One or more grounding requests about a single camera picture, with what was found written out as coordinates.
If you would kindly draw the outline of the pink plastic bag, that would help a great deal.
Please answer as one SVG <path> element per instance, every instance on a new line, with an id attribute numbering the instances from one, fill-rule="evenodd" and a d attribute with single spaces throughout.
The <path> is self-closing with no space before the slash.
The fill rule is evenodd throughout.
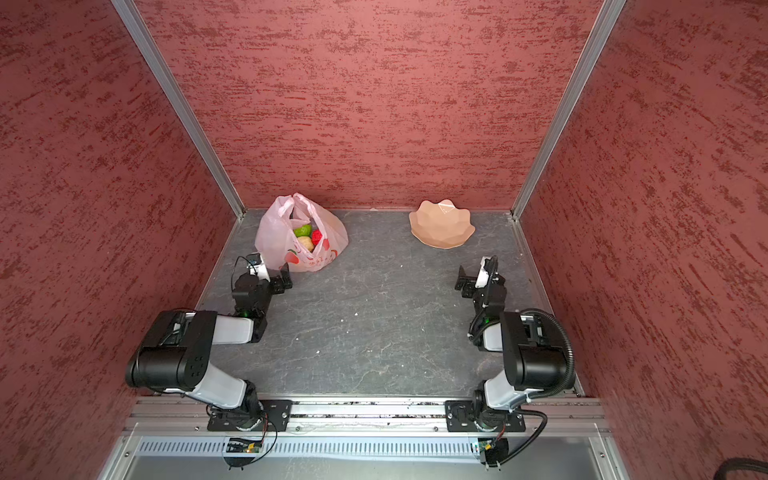
<path id="1" fill-rule="evenodd" d="M 296 193 L 277 197 L 263 214 L 255 247 L 269 269 L 287 264 L 291 272 L 316 272 L 348 246 L 341 220 Z"/>

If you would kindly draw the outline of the pink scalloped bowl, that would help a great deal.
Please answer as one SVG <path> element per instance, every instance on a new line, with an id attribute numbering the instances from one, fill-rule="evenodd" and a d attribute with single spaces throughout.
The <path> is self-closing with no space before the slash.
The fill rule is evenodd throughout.
<path id="1" fill-rule="evenodd" d="M 475 233 L 471 212 L 459 209 L 449 199 L 438 203 L 424 200 L 409 213 L 411 233 L 423 244 L 437 249 L 462 246 Z"/>

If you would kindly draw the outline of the red fake strawberry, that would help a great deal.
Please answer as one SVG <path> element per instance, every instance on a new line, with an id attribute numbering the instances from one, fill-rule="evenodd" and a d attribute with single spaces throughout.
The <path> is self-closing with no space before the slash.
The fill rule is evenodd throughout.
<path id="1" fill-rule="evenodd" d="M 312 231 L 310 239 L 313 245 L 317 246 L 322 242 L 323 234 L 319 229 L 315 229 Z"/>

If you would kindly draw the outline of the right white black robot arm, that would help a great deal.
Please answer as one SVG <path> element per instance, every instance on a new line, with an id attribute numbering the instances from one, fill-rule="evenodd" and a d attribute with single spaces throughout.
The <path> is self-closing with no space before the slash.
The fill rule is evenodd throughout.
<path id="1" fill-rule="evenodd" d="M 458 270 L 455 289 L 473 302 L 467 337 L 481 351 L 502 355 L 502 370 L 473 394 L 468 418 L 482 431 L 496 431 L 533 400 L 555 396 L 575 383 L 570 339 L 557 318 L 542 309 L 506 309 L 505 278 L 495 256 L 479 272 Z"/>

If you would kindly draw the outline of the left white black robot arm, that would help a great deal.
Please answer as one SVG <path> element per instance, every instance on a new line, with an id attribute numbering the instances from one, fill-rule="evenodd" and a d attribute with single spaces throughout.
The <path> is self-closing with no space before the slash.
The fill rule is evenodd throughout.
<path id="1" fill-rule="evenodd" d="M 246 345 L 262 340 L 274 296 L 293 287 L 289 266 L 271 270 L 253 256 L 247 271 L 231 282 L 235 311 L 172 309 L 160 312 L 132 355 L 126 384 L 158 394 L 179 394 L 207 407 L 215 420 L 249 431 L 268 426 L 255 385 L 211 363 L 215 345 Z"/>

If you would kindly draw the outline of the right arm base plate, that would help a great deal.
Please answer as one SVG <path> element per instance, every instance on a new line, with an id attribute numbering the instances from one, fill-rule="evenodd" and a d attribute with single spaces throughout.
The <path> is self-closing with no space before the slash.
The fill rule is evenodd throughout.
<path id="1" fill-rule="evenodd" d="M 449 400 L 444 408 L 449 432 L 521 433 L 526 430 L 520 414 L 479 406 L 471 400 Z"/>

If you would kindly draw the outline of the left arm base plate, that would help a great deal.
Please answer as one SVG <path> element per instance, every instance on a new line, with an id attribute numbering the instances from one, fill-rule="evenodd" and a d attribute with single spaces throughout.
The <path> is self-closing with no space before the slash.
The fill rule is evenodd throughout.
<path id="1" fill-rule="evenodd" d="M 255 434 L 264 431 L 284 432 L 291 416 L 294 402 L 288 399 L 260 400 L 255 412 L 243 407 L 221 409 L 208 406 L 209 432 L 235 432 Z"/>

